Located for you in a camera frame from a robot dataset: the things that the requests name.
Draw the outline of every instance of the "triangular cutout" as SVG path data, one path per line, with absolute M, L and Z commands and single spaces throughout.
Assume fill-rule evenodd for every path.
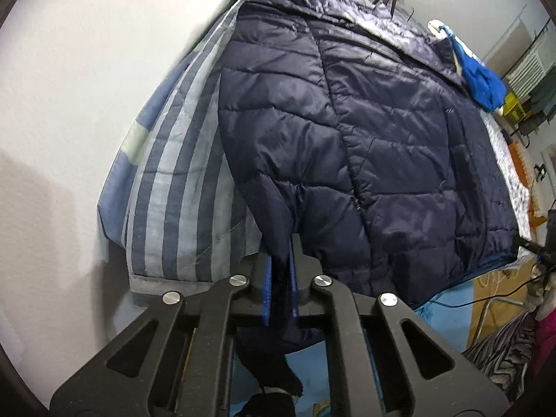
M 401 323 L 405 338 L 424 379 L 433 379 L 454 368 L 454 362 L 410 320 Z
M 157 327 L 158 322 L 156 320 L 149 321 L 134 338 L 108 359 L 107 368 L 129 378 L 137 377 Z

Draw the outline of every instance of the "silver bolt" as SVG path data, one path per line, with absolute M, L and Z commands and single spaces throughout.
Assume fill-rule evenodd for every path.
M 324 274 L 321 274 L 319 276 L 316 276 L 313 279 L 314 283 L 317 284 L 319 287 L 328 287 L 329 285 L 332 284 L 332 278 L 329 276 L 326 276 Z
M 180 294 L 177 291 L 166 292 L 162 297 L 164 304 L 175 304 L 176 302 L 180 302 L 180 299 Z
M 398 297 L 393 293 L 383 293 L 382 295 L 380 295 L 380 302 L 385 306 L 391 308 L 398 303 Z
M 230 277 L 230 284 L 232 284 L 234 287 L 241 287 L 246 283 L 247 283 L 247 277 L 241 274 L 236 274 L 235 276 Z

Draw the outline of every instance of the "navy blue quilted jacket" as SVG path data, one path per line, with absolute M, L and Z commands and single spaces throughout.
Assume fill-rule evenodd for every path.
M 449 41 L 355 0 L 250 0 L 221 61 L 224 151 L 278 259 L 299 232 L 352 291 L 414 307 L 515 259 Z

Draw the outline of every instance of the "magenta cloth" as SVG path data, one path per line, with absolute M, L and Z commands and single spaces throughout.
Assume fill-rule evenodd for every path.
M 537 323 L 535 345 L 537 352 L 533 358 L 533 372 L 538 374 L 556 345 L 556 309 Z

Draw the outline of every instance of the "blue floor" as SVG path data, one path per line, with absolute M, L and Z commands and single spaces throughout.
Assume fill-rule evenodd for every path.
M 457 305 L 473 300 L 473 282 L 469 281 L 454 287 L 434 300 Z M 458 351 L 465 350 L 471 325 L 473 306 L 449 309 L 435 303 L 427 303 L 417 313 L 443 338 Z M 316 403 L 329 400 L 328 370 L 324 343 L 287 356 L 291 369 L 304 386 L 304 395 L 296 405 L 297 416 L 311 417 Z M 236 359 L 232 380 L 230 415 L 235 415 L 248 401 L 259 392 L 255 379 Z

